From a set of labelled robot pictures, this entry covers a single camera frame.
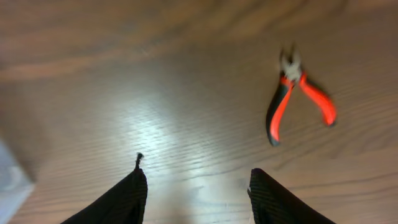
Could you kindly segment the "red handled pliers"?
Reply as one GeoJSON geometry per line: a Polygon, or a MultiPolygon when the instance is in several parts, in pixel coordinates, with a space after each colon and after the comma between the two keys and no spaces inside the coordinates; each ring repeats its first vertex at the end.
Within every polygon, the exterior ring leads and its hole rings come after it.
{"type": "Polygon", "coordinates": [[[266,114],[266,133],[271,146],[280,144],[279,126],[294,87],[299,86],[303,93],[320,109],[326,126],[336,124],[337,110],[331,96],[321,86],[311,80],[302,63],[298,48],[293,45],[289,52],[282,50],[279,56],[280,75],[266,114]]]}

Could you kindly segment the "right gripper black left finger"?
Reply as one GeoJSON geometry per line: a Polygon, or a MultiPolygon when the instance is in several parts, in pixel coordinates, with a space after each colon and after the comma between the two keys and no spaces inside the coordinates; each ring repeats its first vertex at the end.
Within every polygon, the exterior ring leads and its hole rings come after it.
{"type": "Polygon", "coordinates": [[[134,170],[106,193],[62,224],[142,224],[148,185],[137,154],[134,170]]]}

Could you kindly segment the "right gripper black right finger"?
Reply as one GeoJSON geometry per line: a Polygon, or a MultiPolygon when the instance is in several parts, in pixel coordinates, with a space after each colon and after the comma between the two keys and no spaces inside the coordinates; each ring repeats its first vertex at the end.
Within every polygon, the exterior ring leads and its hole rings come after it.
{"type": "Polygon", "coordinates": [[[251,170],[248,195],[255,224],[335,224],[260,168],[251,170]]]}

